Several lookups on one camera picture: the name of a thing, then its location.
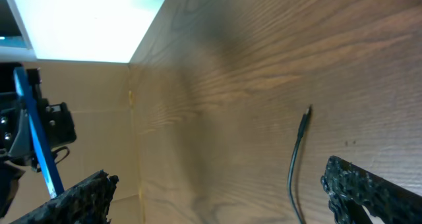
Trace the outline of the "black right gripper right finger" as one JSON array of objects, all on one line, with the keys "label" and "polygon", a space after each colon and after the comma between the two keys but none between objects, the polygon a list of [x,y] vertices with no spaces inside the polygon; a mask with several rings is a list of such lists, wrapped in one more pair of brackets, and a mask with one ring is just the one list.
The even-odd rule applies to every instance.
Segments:
[{"label": "black right gripper right finger", "polygon": [[340,157],[329,157],[321,184],[338,224],[371,223],[370,216],[391,224],[421,222],[420,195]]}]

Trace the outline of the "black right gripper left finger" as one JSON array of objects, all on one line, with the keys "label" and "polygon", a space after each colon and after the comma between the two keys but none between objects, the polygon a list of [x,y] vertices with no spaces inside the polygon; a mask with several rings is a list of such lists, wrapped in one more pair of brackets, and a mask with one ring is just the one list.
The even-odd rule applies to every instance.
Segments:
[{"label": "black right gripper left finger", "polygon": [[119,177],[98,171],[12,224],[110,224],[107,217]]}]

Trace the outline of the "blue Galaxy smartphone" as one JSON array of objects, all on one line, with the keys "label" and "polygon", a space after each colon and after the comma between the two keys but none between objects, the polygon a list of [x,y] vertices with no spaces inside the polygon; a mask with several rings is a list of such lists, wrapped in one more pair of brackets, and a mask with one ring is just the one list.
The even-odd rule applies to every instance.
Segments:
[{"label": "blue Galaxy smartphone", "polygon": [[17,95],[26,104],[34,151],[40,164],[49,196],[51,199],[56,198],[64,193],[64,186],[52,157],[51,149],[47,142],[47,135],[38,115],[36,100],[32,95],[32,89],[25,70],[22,67],[15,68],[14,78]]}]

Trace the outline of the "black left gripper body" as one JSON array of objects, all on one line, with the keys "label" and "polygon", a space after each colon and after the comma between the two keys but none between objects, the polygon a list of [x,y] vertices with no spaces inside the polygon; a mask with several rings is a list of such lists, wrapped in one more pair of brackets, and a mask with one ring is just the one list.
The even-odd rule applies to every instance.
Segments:
[{"label": "black left gripper body", "polygon": [[38,69],[20,63],[1,63],[1,162],[30,166],[40,171],[50,153],[59,163],[59,152],[70,154],[75,142],[73,118],[66,103],[52,105],[41,91]]}]

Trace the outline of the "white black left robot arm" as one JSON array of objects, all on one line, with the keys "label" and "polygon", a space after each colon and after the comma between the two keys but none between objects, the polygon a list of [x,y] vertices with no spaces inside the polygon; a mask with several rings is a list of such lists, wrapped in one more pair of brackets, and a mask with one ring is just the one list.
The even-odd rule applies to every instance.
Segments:
[{"label": "white black left robot arm", "polygon": [[64,192],[56,157],[76,140],[66,103],[43,98],[39,69],[1,63],[1,215],[16,196],[22,167],[41,173],[51,198]]}]

